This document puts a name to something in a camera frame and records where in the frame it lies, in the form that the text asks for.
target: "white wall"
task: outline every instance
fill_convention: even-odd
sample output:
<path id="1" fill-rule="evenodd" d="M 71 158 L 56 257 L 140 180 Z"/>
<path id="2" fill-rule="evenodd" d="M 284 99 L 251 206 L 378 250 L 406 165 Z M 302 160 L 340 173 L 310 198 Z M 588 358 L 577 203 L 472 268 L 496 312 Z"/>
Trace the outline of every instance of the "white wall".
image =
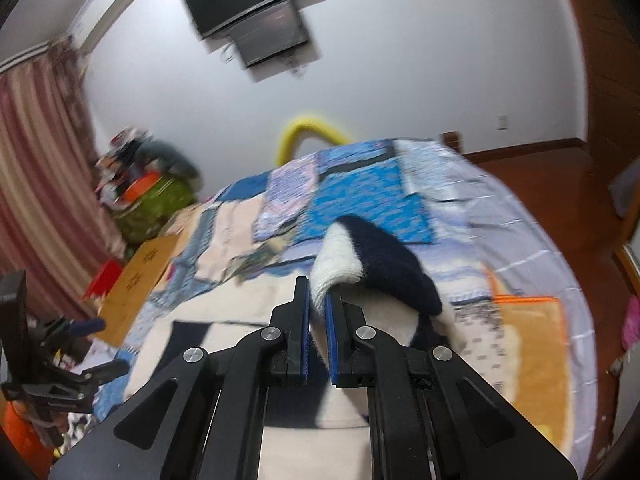
<path id="1" fill-rule="evenodd" d="M 20 0 L 0 29 L 0 61 L 63 34 L 85 0 Z"/>
<path id="2" fill-rule="evenodd" d="M 315 1 L 302 14 L 319 59 L 296 77 L 277 60 L 254 72 L 222 63 L 182 0 L 136 0 L 90 58 L 98 134 L 148 128 L 196 162 L 207 192 L 272 167 L 302 114 L 354 140 L 460 130 L 468 152 L 584 137 L 568 0 Z"/>

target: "brown floor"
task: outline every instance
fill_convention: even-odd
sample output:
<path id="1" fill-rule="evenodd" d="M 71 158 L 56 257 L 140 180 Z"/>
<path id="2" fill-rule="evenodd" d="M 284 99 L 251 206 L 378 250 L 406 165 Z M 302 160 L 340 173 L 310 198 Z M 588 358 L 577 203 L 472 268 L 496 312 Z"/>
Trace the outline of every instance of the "brown floor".
<path id="1" fill-rule="evenodd" d="M 581 148 L 505 158 L 480 166 L 522 200 L 564 254 L 589 303 L 598 354 L 598 418 L 588 471 L 609 443 L 617 381 L 607 374 L 623 353 L 620 331 L 630 296 L 612 254 L 622 223 L 606 185 Z"/>

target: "bed sheet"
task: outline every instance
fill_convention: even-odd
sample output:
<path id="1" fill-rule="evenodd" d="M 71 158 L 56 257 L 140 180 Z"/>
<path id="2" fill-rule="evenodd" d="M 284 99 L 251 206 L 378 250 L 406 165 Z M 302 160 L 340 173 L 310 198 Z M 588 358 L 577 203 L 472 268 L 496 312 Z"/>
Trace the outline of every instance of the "bed sheet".
<path id="1" fill-rule="evenodd" d="M 407 246 L 416 253 L 452 304 L 463 308 L 465 305 L 483 304 L 491 297 L 484 264 L 497 273 L 511 294 L 560 299 L 570 344 L 575 419 L 570 459 L 582 475 L 590 452 L 596 413 L 594 333 L 584 297 L 555 245 L 500 181 L 433 141 L 380 141 L 348 155 L 350 171 L 357 169 L 358 165 L 393 158 L 398 160 L 399 189 L 404 196 L 420 197 L 426 205 L 431 236 L 437 242 L 411 243 L 409 240 Z M 299 187 L 296 193 L 296 206 L 287 208 L 281 201 L 277 203 L 278 207 L 268 210 L 268 222 L 262 225 L 268 226 L 271 235 L 278 235 L 278 225 L 286 224 L 306 211 L 315 187 L 322 186 L 328 176 L 339 170 L 340 157 L 318 157 L 321 164 L 312 157 L 307 157 L 305 163 L 312 164 L 316 171 L 323 168 L 324 173 L 318 174 L 317 182 L 307 177 L 306 187 Z M 290 178 L 286 171 L 279 171 L 276 176 L 283 174 L 285 179 Z M 238 206 L 267 194 L 270 187 L 272 191 L 282 187 L 282 182 L 272 173 L 249 177 L 227 187 L 199 208 L 198 215 L 192 219 L 193 234 L 182 253 L 172 261 L 162 288 L 154 290 L 141 309 L 120 349 L 120 356 L 134 364 L 156 320 L 220 285 L 220 273 L 213 276 L 202 264 L 207 260 L 206 253 L 212 246 L 212 239 L 216 237 L 216 226 L 222 225 L 221 219 L 226 218 L 224 215 L 228 216 L 226 221 L 229 225 L 237 224 L 243 215 Z M 221 231 L 224 236 L 230 234 L 229 229 Z M 253 238 L 248 245 L 240 238 L 223 238 L 222 245 L 226 250 L 230 246 L 244 244 L 244 251 L 260 249 L 264 253 L 261 243 L 261 240 Z M 308 275 L 320 244 L 319 238 L 288 244 L 285 250 L 267 262 L 260 273 L 284 277 L 295 271 Z M 216 253 L 209 254 L 212 255 L 215 260 Z M 97 411 L 104 414 L 114 402 L 122 401 L 123 394 L 123 381 L 109 384 L 100 393 Z"/>

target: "air conditioner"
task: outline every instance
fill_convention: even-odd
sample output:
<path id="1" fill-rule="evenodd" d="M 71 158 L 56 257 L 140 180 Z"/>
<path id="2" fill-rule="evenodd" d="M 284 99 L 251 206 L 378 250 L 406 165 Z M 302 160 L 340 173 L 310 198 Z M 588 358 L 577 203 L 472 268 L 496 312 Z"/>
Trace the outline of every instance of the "air conditioner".
<path id="1" fill-rule="evenodd" d="M 87 0 L 68 31 L 76 49 L 83 54 L 91 52 L 132 2 L 133 0 Z"/>

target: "curtain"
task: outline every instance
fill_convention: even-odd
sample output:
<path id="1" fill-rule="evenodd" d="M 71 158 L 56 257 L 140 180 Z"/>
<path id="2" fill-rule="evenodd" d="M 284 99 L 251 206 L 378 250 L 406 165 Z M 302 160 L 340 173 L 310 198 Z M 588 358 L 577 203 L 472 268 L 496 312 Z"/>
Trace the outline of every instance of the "curtain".
<path id="1" fill-rule="evenodd" d="M 57 41 L 0 75 L 0 272 L 26 269 L 28 309 L 41 320 L 93 317 L 80 298 L 123 248 L 94 194 L 77 61 Z"/>

